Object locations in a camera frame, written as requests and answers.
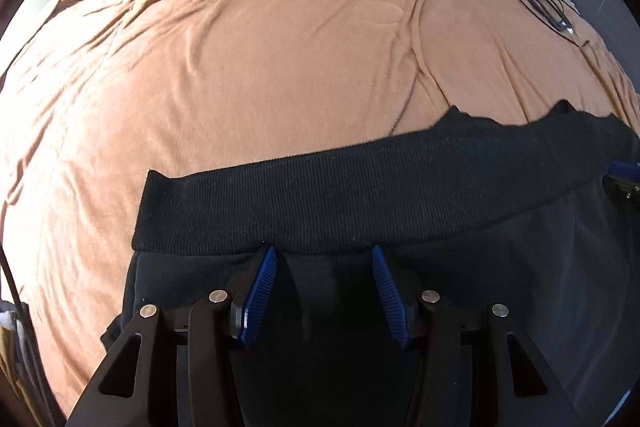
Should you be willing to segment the black t-shirt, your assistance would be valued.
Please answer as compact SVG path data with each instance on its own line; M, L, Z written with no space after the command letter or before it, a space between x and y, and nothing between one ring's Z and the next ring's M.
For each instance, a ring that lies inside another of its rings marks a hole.
M146 177L113 349L153 306L153 426L639 420L639 139L560 102Z

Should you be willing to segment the brown bed blanket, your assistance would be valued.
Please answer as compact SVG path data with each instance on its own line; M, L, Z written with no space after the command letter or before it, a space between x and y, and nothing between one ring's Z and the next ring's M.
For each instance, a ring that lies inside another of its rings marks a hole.
M1 232L55 398L119 311L146 175L329 150L446 110L528 124L561 100L639 124L600 36L518 0L61 0L4 77Z

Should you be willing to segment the folded olive brown garment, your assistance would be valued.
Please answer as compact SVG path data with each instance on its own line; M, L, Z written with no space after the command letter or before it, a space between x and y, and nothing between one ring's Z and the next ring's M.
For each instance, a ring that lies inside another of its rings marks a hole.
M1 329L1 413L10 426L32 426L25 385L17 373L14 332Z

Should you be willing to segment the black rectangular frame device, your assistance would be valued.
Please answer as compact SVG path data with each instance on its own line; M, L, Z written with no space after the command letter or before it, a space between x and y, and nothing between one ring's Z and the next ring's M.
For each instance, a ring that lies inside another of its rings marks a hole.
M557 32L573 32L573 24L556 0L525 0L534 12Z

